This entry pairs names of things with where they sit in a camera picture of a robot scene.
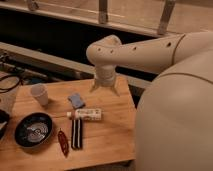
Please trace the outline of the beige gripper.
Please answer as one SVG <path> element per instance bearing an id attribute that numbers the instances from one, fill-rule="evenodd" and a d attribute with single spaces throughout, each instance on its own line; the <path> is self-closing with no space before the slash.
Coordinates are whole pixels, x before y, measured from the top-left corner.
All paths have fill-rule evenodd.
<path id="1" fill-rule="evenodd" d="M 104 65 L 95 67 L 95 81 L 90 92 L 94 92 L 100 86 L 111 87 L 111 90 L 119 97 L 120 94 L 115 87 L 116 71 L 113 65 Z"/>

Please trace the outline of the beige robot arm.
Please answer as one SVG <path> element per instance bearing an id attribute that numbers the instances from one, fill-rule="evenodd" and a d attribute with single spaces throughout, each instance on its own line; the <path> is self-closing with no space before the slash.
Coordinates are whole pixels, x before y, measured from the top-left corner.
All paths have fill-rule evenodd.
<path id="1" fill-rule="evenodd" d="M 95 85 L 115 84 L 115 68 L 154 73 L 135 119 L 136 171 L 213 171 L 213 31 L 123 44 L 90 44 Z"/>

